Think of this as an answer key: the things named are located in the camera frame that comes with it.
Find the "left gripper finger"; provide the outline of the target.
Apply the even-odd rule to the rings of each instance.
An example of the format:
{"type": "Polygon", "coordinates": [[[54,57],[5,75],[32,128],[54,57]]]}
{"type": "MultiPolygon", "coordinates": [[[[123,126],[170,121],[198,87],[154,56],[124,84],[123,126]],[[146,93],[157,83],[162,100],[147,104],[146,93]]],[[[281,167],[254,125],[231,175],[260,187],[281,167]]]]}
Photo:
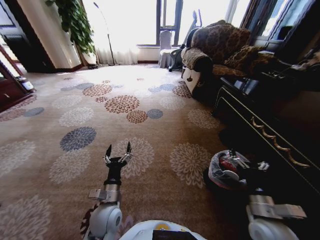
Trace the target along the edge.
{"type": "Polygon", "coordinates": [[[131,161],[132,157],[133,157],[133,155],[132,155],[131,143],[128,142],[126,153],[120,158],[120,160],[118,162],[119,163],[129,163],[131,161]]]}
{"type": "Polygon", "coordinates": [[[110,164],[111,163],[111,159],[110,159],[111,152],[112,152],[112,145],[110,144],[109,147],[107,148],[106,152],[105,152],[105,155],[102,157],[106,164],[110,164]]]}

